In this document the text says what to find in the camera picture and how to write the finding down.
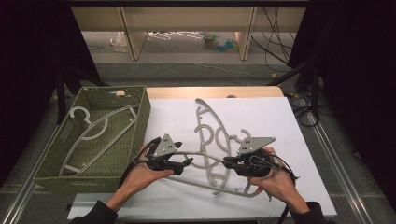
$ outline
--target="floor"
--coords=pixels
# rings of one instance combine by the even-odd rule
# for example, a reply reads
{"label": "floor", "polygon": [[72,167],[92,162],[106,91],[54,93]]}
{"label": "floor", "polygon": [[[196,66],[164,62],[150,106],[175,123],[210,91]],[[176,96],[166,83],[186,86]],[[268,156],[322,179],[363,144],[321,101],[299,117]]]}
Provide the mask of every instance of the floor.
{"label": "floor", "polygon": [[[227,49],[220,52],[216,48],[206,47],[202,39],[196,38],[202,34],[161,35],[162,39],[157,38],[159,35],[152,37],[152,40],[146,41],[140,59],[132,62],[127,52],[116,52],[110,45],[111,40],[117,39],[117,33],[83,33],[102,80],[111,85],[143,84],[148,87],[266,85],[273,80],[273,77],[281,76],[285,71],[290,70],[276,57],[265,54],[263,49],[253,42],[249,47],[247,60],[241,61],[236,50]],[[216,35],[234,39],[233,34],[230,33],[216,33]],[[266,47],[268,41],[264,35],[270,36],[270,34],[253,34],[257,42]],[[292,47],[294,36],[295,34],[280,34],[282,44]],[[270,43],[268,47],[275,56],[287,60],[279,45]],[[293,85],[296,78],[293,77],[280,85],[285,94],[295,93]],[[319,103],[322,105],[319,126],[305,127],[304,124],[309,122],[310,117],[302,116],[300,127],[338,213],[337,217],[330,219],[339,224],[396,223],[394,211],[369,170],[362,161],[352,155],[353,145],[349,142],[337,117],[327,107],[323,95]],[[290,106],[293,108],[303,104],[305,104],[303,99],[290,98]],[[67,207],[74,201],[74,195],[48,193],[39,186],[30,186],[29,182],[26,182],[31,178],[30,174],[55,129],[56,121],[57,102],[54,95],[35,136],[24,150],[7,182],[0,189],[0,217],[3,222],[7,220],[4,223],[68,223]],[[326,134],[331,146],[330,150],[319,141],[319,133]],[[344,168],[341,173],[346,176],[341,179],[337,169],[332,166],[332,160],[329,160],[329,151],[334,153],[337,161]],[[361,217],[356,215],[356,211],[354,212],[356,207],[350,201],[350,193],[340,180],[349,181],[356,190],[358,199],[363,201],[368,216],[366,221],[362,221]],[[25,199],[18,198],[19,192],[29,187],[33,189],[32,193]],[[22,205],[16,203],[20,201],[25,203]],[[11,218],[6,215],[13,206],[17,206],[20,213],[11,214],[15,215],[15,221],[9,222]],[[276,223],[276,221],[266,219],[261,220],[260,223]]]}

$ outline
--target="sleeve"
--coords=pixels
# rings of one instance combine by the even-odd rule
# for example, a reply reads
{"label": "sleeve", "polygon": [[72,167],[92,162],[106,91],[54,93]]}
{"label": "sleeve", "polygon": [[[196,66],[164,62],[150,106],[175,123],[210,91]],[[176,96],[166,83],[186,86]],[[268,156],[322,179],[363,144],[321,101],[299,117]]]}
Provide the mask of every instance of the sleeve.
{"label": "sleeve", "polygon": [[302,214],[290,212],[295,224],[327,224],[327,221],[323,216],[319,203],[308,202],[306,204],[310,209],[309,212]]}
{"label": "sleeve", "polygon": [[117,213],[108,208],[101,201],[97,201],[90,213],[85,217],[75,217],[70,224],[113,224]]}

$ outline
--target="hand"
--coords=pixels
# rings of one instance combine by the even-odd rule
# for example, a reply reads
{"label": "hand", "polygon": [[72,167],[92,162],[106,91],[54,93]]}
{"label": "hand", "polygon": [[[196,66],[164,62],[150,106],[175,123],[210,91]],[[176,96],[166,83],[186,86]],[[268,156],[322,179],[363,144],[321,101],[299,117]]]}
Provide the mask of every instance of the hand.
{"label": "hand", "polygon": [[[268,153],[275,154],[271,147],[264,147]],[[268,194],[278,198],[280,201],[286,203],[290,211],[294,213],[305,213],[309,211],[304,198],[300,195],[297,188],[294,187],[293,182],[288,173],[283,170],[271,169],[266,177],[248,177],[247,181],[255,186],[258,186],[257,192],[265,190]]]}
{"label": "hand", "polygon": [[134,194],[145,189],[154,181],[172,174],[173,170],[153,171],[145,163],[138,163],[106,205],[118,212]]}

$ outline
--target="plastic basket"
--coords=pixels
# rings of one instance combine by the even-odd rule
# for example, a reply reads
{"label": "plastic basket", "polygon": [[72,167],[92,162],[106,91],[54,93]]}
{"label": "plastic basket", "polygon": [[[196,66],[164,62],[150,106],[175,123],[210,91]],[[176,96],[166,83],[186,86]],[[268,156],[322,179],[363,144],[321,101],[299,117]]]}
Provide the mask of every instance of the plastic basket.
{"label": "plastic basket", "polygon": [[[143,145],[149,112],[144,86],[82,88],[33,180],[54,193],[114,192],[124,169]],[[68,169],[63,168],[64,161]]]}

